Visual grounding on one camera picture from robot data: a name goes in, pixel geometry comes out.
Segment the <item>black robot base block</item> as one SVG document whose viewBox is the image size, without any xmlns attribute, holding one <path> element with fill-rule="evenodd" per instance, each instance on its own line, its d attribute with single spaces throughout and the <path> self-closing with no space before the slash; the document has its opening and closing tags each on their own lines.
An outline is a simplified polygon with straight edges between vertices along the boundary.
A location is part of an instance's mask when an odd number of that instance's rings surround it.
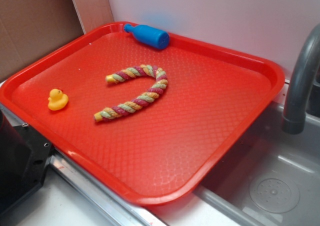
<svg viewBox="0 0 320 226">
<path fill-rule="evenodd" d="M 13 126 L 0 113 L 1 216 L 43 186 L 52 151 L 52 143 L 32 126 Z"/>
</svg>

